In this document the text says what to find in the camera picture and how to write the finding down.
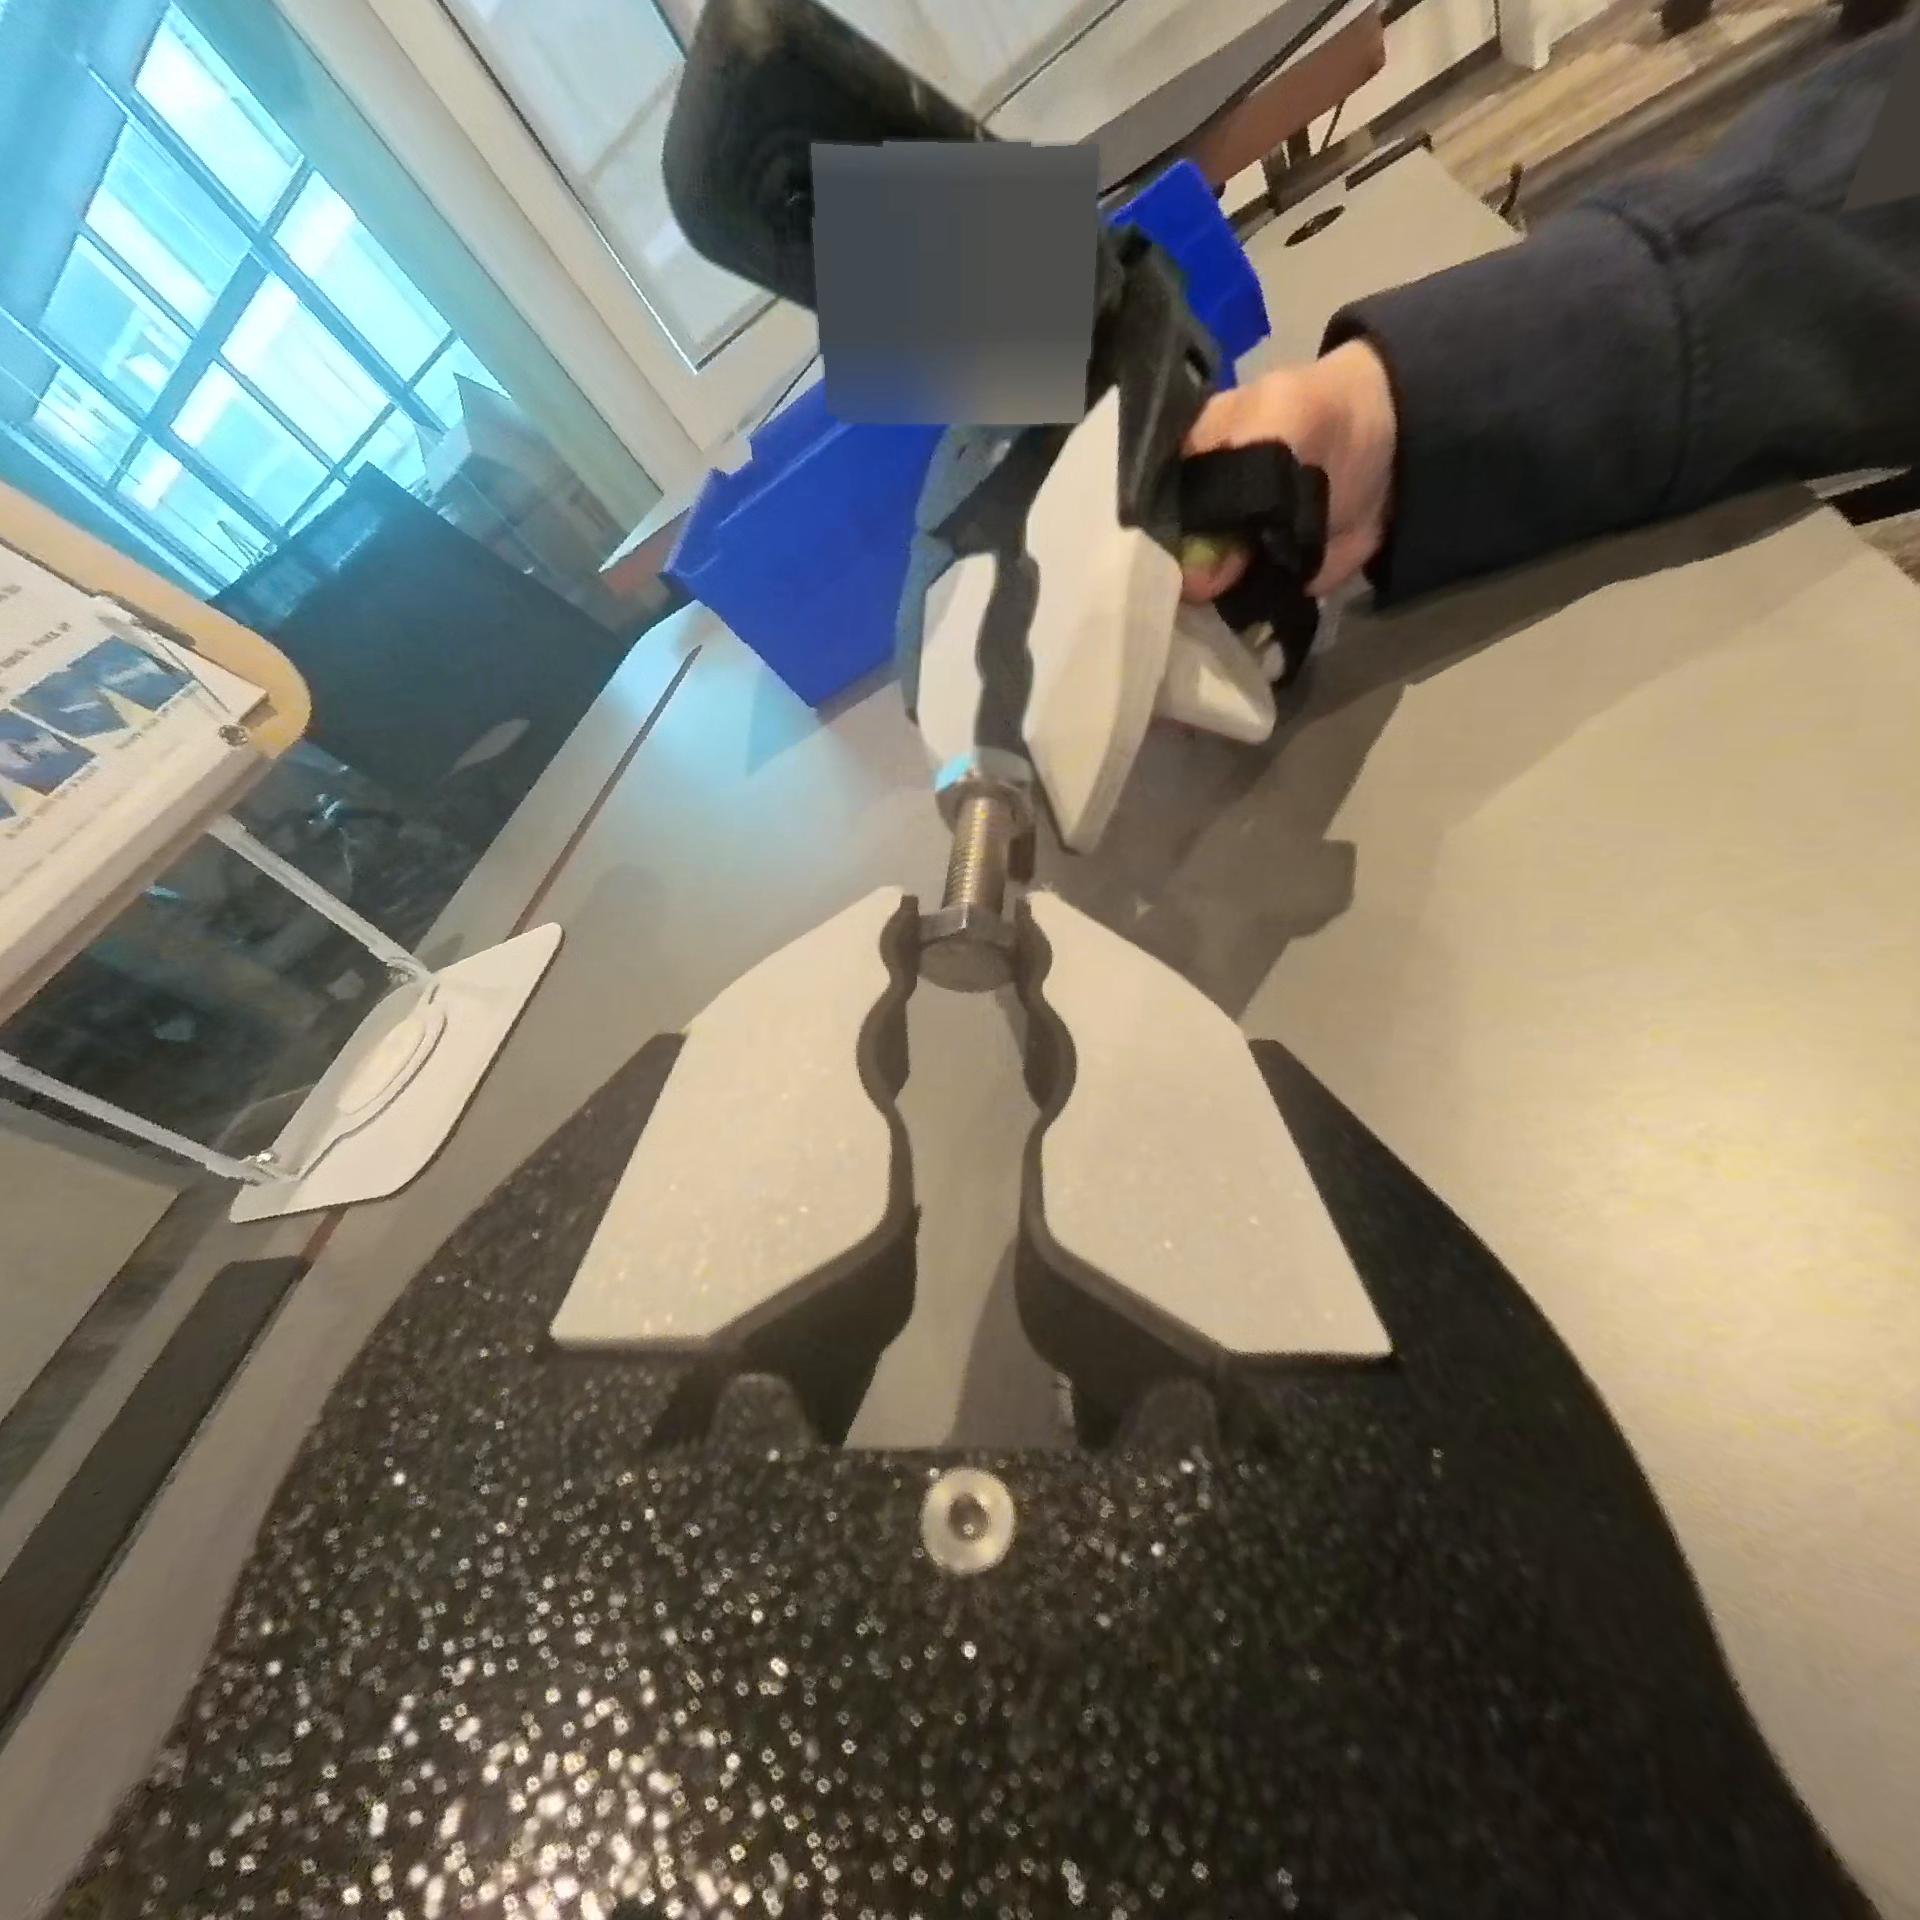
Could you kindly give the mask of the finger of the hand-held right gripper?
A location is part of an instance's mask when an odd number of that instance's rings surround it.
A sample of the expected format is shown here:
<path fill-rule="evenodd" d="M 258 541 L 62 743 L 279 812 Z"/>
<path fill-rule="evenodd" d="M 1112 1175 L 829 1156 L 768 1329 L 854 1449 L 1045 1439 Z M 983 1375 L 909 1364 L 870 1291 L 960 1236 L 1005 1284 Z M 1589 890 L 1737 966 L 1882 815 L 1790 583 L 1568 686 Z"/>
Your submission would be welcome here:
<path fill-rule="evenodd" d="M 1033 563 L 1005 551 L 960 556 L 925 586 L 913 719 L 931 772 L 1033 769 L 1023 722 L 1035 592 Z"/>
<path fill-rule="evenodd" d="M 1023 520 L 1038 570 L 1021 741 L 1057 841 L 1091 852 L 1118 808 L 1166 674 L 1181 566 L 1120 517 L 1120 392 L 1069 432 Z"/>

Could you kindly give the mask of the rounded wooden board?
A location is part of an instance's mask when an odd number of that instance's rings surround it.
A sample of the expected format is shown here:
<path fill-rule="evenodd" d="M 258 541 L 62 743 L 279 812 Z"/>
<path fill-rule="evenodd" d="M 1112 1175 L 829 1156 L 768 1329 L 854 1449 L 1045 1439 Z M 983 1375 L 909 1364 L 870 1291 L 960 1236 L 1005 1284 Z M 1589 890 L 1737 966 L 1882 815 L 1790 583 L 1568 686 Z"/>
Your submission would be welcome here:
<path fill-rule="evenodd" d="M 228 743 L 224 769 L 185 812 L 114 856 L 85 885 L 78 912 L 53 936 L 36 939 L 20 968 L 4 969 L 2 936 L 2 1011 L 11 1017 L 300 741 L 311 699 L 300 672 L 267 640 L 11 486 L 2 487 L 2 559 L 4 549 L 78 587 L 112 623 L 192 672 Z"/>

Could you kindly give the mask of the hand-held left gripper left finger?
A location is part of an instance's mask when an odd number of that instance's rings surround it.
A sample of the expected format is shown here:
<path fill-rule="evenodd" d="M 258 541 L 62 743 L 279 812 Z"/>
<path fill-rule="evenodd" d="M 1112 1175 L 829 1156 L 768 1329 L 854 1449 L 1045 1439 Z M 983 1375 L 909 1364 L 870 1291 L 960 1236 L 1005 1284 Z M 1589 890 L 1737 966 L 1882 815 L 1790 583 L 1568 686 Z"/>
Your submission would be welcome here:
<path fill-rule="evenodd" d="M 743 1375 L 839 1443 L 915 1295 L 899 1092 L 919 909 L 877 885 L 667 1035 L 666 1073 L 548 1326 L 566 1353 L 686 1364 L 672 1428 Z"/>

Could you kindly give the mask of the pale cardboard box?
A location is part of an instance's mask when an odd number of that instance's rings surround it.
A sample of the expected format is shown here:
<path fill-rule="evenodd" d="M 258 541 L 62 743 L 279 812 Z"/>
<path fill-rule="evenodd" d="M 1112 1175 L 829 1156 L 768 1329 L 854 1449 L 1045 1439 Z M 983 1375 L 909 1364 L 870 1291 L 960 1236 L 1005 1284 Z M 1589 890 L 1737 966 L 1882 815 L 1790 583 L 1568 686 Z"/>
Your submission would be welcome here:
<path fill-rule="evenodd" d="M 451 420 L 425 454 L 425 498 L 475 502 L 513 517 L 541 504 L 601 506 L 596 490 L 505 394 L 463 372 L 451 375 Z"/>

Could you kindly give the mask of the gridded window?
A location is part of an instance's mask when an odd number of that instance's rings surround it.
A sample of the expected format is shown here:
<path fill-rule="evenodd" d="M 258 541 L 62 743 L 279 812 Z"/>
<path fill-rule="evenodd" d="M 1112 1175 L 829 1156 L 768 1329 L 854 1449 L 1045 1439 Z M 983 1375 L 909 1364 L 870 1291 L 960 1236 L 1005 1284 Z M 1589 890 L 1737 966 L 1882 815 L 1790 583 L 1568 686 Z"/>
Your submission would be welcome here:
<path fill-rule="evenodd" d="M 2 11 L 4 480 L 210 595 L 485 364 L 188 4 Z"/>

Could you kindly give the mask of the person's right forearm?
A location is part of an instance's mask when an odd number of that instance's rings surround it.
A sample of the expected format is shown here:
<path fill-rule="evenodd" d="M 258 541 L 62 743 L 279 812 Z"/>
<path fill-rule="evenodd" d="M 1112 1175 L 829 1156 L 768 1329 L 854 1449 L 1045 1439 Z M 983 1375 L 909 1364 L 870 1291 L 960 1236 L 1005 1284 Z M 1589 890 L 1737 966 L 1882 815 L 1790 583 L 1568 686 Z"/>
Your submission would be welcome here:
<path fill-rule="evenodd" d="M 1694 161 L 1597 187 L 1500 251 L 1340 307 L 1398 441 L 1381 605 L 1785 482 L 1916 468 L 1916 194 L 1852 203 L 1916 49 L 1894 22 Z"/>

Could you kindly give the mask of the white document stand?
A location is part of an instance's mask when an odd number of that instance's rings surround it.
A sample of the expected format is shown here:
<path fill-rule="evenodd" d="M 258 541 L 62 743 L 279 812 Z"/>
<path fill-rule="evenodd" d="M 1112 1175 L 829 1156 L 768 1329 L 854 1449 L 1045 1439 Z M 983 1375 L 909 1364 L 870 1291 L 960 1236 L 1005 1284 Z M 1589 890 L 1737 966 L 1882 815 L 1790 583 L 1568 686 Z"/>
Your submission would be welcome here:
<path fill-rule="evenodd" d="M 561 929 L 538 923 L 445 968 L 430 968 L 326 882 L 300 872 L 234 813 L 203 827 L 84 948 L 108 933 L 188 852 L 218 848 L 313 913 L 371 964 L 384 992 L 330 1057 L 269 1145 L 234 1156 L 2 1055 L 4 1087 L 48 1098 L 236 1187 L 234 1224 L 373 1202 L 409 1186 L 465 1114 L 511 1028 L 553 964 Z"/>

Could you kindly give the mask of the steel bolt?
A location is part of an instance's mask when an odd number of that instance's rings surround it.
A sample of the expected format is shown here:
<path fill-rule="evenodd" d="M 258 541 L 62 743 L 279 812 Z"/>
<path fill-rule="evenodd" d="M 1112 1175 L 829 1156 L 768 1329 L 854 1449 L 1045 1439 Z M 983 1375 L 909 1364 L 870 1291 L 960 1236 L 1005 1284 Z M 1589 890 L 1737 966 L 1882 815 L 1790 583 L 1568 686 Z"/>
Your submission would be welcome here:
<path fill-rule="evenodd" d="M 918 968 L 943 992 L 983 993 L 1014 977 L 1017 933 L 1007 900 L 1017 854 L 1031 839 L 1031 805 L 1020 785 L 986 777 L 962 779 L 949 797 L 941 900 L 919 913 Z"/>

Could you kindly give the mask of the person's right hand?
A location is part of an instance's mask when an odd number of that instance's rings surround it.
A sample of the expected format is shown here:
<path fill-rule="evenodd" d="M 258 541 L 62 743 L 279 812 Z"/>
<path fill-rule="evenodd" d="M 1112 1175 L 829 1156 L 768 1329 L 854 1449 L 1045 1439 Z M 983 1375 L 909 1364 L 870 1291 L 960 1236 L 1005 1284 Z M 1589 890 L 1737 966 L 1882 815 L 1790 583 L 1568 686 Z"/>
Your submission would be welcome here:
<path fill-rule="evenodd" d="M 1386 364 L 1366 337 L 1281 364 L 1212 396 L 1185 435 L 1188 456 L 1284 444 L 1325 478 L 1323 551 L 1308 589 L 1346 589 L 1383 539 L 1398 445 Z"/>

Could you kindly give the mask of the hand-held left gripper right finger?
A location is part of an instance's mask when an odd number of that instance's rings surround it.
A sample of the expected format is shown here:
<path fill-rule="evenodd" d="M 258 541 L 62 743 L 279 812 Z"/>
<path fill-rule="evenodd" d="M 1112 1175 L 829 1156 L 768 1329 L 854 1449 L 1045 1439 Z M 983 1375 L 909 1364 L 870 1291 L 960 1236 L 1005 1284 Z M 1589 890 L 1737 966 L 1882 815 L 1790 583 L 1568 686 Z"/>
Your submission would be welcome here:
<path fill-rule="evenodd" d="M 1261 1059 L 1212 995 L 1056 891 L 1020 902 L 1017 1316 L 1073 1437 L 1190 1382 L 1236 1403 L 1393 1343 Z"/>

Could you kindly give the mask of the black mesh office chair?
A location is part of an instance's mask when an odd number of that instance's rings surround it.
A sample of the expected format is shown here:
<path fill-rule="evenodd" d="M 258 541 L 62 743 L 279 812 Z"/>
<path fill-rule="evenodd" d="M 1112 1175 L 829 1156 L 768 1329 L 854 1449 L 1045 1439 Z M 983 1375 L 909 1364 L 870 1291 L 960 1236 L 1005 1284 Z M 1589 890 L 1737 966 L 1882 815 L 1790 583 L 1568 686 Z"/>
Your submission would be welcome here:
<path fill-rule="evenodd" d="M 630 654 L 380 469 L 210 604 L 294 662 L 305 738 L 484 852 Z"/>

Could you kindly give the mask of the grey wood-edged table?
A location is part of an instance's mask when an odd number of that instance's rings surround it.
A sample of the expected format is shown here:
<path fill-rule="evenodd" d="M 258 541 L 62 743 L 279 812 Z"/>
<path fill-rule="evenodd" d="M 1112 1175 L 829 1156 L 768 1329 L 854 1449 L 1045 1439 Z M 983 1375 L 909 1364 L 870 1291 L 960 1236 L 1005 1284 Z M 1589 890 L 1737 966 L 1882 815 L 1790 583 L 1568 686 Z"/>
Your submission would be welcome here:
<path fill-rule="evenodd" d="M 666 579 L 666 567 L 698 494 L 698 490 L 662 494 L 611 549 L 597 572 L 597 583 L 611 602 L 659 605 L 672 600 L 674 587 Z"/>

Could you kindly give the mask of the blue plastic bin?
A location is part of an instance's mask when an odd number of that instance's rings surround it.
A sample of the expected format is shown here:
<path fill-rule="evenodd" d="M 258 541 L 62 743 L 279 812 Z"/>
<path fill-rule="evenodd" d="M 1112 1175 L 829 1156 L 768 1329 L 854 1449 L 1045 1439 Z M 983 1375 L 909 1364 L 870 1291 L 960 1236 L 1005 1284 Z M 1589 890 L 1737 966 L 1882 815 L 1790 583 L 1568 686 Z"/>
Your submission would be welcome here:
<path fill-rule="evenodd" d="M 1220 351 L 1215 383 L 1236 386 L 1270 320 L 1218 187 L 1181 157 L 1105 219 L 1168 251 Z M 936 423 L 839 420 L 813 381 L 750 432 L 738 468 L 705 476 L 667 579 L 808 708 L 829 703 L 893 660 L 913 516 L 941 438 Z"/>

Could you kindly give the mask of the white framed glass panel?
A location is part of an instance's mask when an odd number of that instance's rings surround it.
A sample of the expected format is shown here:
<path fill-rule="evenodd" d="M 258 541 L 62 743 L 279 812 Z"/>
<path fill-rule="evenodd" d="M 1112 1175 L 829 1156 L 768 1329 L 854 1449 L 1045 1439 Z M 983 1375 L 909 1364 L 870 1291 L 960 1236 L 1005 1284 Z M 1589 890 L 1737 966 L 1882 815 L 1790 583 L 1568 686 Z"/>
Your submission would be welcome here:
<path fill-rule="evenodd" d="M 594 291 L 644 310 L 712 397 L 813 354 L 813 320 L 702 257 L 663 135 L 705 4 L 289 4 L 327 53 L 371 29 Z M 1276 74 L 1337 4 L 839 1 L 827 11 L 994 134 L 1087 142 L 1108 192 Z"/>

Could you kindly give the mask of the printed instruction sheet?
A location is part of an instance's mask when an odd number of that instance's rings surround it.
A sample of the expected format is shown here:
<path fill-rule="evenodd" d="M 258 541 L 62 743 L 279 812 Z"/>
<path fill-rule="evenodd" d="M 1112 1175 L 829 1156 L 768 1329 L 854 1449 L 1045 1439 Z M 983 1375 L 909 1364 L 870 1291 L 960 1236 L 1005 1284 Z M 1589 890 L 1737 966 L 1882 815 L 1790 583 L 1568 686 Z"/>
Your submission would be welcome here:
<path fill-rule="evenodd" d="M 225 769 L 220 722 L 179 660 L 4 548 L 4 969 L 22 968 L 116 856 Z"/>

